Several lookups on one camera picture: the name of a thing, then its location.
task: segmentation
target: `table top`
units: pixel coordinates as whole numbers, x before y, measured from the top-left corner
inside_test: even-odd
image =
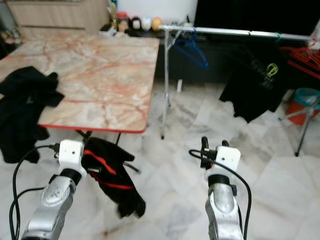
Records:
[[[0,81],[34,66],[59,75],[64,99],[46,107],[47,128],[142,133],[146,129],[159,40],[57,34],[29,40],[0,61]]]

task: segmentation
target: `wall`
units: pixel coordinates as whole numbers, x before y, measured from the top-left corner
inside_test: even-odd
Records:
[[[12,31],[15,21],[9,11],[8,6],[0,1],[0,18],[4,24],[4,27]]]
[[[160,17],[165,23],[185,21],[189,15],[194,21],[198,0],[118,0],[118,10],[130,17]]]
[[[317,43],[316,43],[313,47],[311,47],[311,48],[312,48],[312,49],[316,49],[316,50],[320,50],[320,20],[319,20],[318,24],[317,24],[316,27],[315,27],[315,30],[314,30],[314,32],[313,32],[313,35],[316,35],[316,36],[317,36],[318,41],[317,41]]]

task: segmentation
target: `trophy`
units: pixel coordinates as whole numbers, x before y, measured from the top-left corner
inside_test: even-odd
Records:
[[[110,2],[107,9],[112,19],[111,24],[115,29],[117,29],[117,7],[113,2]]]

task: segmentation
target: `metal leg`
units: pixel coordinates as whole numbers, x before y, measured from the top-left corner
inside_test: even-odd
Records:
[[[304,122],[304,124],[303,124],[303,127],[302,127],[302,129],[301,129],[299,145],[298,145],[298,148],[297,148],[296,152],[294,153],[294,155],[295,155],[296,157],[299,156],[300,149],[301,149],[301,147],[302,147],[302,143],[304,142],[305,135],[306,135],[306,132],[307,132],[307,128],[308,128],[308,125],[309,125],[309,123],[310,123],[310,120],[311,120],[312,115],[313,115],[313,111],[312,111],[312,114],[310,114],[310,113],[308,112],[308,114],[307,114],[307,116],[306,116],[306,120],[305,120],[305,122]]]
[[[161,125],[161,139],[165,139],[165,128],[169,103],[169,31],[165,31],[164,37],[164,107]]]
[[[284,120],[284,119],[289,119],[289,118],[292,118],[292,117],[295,117],[295,116],[298,116],[298,115],[301,115],[301,114],[305,114],[308,112],[308,108],[305,108],[301,111],[296,111],[296,112],[293,112],[291,114],[288,114],[288,115],[285,115],[283,118],[278,118],[280,121]]]
[[[176,84],[176,92],[179,94],[181,93],[181,90],[182,90],[182,83],[183,83],[183,80],[182,79],[179,79],[177,84]]]
[[[116,145],[118,145],[118,143],[119,143],[120,136],[121,136],[121,132],[119,132],[118,136],[116,137],[116,141],[115,141],[115,144],[116,144]],[[138,174],[141,173],[141,171],[140,171],[138,168],[136,168],[135,166],[132,166],[131,164],[129,164],[129,163],[125,162],[125,161],[123,162],[123,165],[131,168],[132,170],[134,170],[134,171],[137,172]]]
[[[82,141],[84,143],[88,141],[88,139],[91,137],[91,134],[92,134],[92,131],[86,131],[86,133],[84,133],[81,130],[75,130],[75,131],[83,137]]]
[[[115,145],[118,145],[118,144],[119,144],[120,136],[121,136],[121,132],[120,132],[120,133],[118,134],[118,136],[116,137]]]
[[[312,116],[314,115],[315,109],[316,109],[316,107],[318,106],[319,103],[320,103],[320,97],[318,97],[318,98],[314,101],[314,103],[312,104],[312,106],[310,106],[310,107],[308,107],[308,108],[306,109],[306,111],[307,111],[307,113],[306,113],[306,119],[305,119],[305,122],[304,122],[304,124],[303,124],[302,129],[301,129],[299,145],[298,145],[298,148],[297,148],[296,152],[294,153],[296,157],[299,156],[300,149],[301,149],[301,147],[302,147],[302,143],[304,142],[305,135],[306,135],[306,132],[307,132],[307,129],[308,129],[310,120],[311,120]]]

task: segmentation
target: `teal container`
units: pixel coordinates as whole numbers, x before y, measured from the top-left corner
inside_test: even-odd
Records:
[[[299,88],[294,95],[294,101],[304,107],[310,107],[317,98],[320,97],[320,91],[312,88]]]

